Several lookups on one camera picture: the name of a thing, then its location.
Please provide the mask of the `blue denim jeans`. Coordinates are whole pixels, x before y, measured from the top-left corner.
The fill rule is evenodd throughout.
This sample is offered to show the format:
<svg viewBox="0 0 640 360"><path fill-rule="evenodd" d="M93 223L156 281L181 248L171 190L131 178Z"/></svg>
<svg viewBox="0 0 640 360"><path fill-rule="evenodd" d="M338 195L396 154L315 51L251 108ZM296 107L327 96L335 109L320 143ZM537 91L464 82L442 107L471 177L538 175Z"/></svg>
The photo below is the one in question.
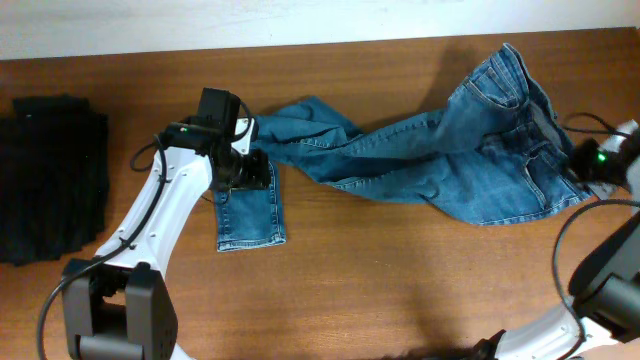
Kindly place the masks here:
<svg viewBox="0 0 640 360"><path fill-rule="evenodd" d="M370 133L316 97L256 122L270 185L216 194L221 252L286 241L280 165L355 196L431 205L481 226L540 220L589 197L567 170L573 143L510 44L478 65L445 107Z"/></svg>

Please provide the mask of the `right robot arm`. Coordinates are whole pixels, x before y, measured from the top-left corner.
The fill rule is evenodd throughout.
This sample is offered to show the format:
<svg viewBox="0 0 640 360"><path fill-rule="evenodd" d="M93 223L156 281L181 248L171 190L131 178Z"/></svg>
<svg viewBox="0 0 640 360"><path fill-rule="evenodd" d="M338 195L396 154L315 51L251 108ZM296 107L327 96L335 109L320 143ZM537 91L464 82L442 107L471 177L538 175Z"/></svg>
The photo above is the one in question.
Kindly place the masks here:
<svg viewBox="0 0 640 360"><path fill-rule="evenodd" d="M576 359L591 349L631 342L639 336L639 125L606 127L607 140L588 139L571 158L570 170L598 197L572 214L555 243L587 211L628 206L632 215L574 271L569 284L554 282L560 305L514 330L480 340L472 359Z"/></svg>

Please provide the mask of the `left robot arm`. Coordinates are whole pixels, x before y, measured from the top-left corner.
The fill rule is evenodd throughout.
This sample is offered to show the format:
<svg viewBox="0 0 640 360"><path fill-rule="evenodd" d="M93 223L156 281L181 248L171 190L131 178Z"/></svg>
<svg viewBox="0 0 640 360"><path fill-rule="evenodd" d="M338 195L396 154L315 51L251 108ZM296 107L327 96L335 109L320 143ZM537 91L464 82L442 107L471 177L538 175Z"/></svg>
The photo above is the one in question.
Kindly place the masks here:
<svg viewBox="0 0 640 360"><path fill-rule="evenodd" d="M257 132L239 97L206 88L195 115L154 136L154 161L131 209L92 259L69 261L56 290L71 358L186 358L177 341L167 267L206 191L270 185L266 155L250 147Z"/></svg>

